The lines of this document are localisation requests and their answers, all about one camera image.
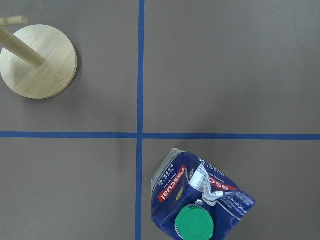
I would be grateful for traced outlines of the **blue Pascual milk carton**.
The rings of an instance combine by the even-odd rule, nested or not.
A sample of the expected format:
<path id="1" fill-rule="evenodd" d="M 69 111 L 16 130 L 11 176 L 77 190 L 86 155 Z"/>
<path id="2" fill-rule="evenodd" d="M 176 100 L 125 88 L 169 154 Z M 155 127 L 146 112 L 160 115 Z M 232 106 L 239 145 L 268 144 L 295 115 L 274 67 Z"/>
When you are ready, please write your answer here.
<path id="1" fill-rule="evenodd" d="M 151 180 L 151 219 L 174 240 L 223 240 L 256 204 L 199 156 L 173 148 Z"/>

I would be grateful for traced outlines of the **wooden mug tree stand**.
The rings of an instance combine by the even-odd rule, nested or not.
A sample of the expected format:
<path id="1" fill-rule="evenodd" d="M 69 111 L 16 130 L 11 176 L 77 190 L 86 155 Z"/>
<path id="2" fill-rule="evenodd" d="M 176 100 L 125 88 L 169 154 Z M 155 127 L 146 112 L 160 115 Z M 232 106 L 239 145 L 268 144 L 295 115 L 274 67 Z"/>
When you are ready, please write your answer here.
<path id="1" fill-rule="evenodd" d="M 53 26 L 27 25 L 15 33 L 6 29 L 28 22 L 26 16 L 0 20 L 0 75 L 20 96 L 51 98 L 73 80 L 78 65 L 76 49 L 69 38 Z"/>

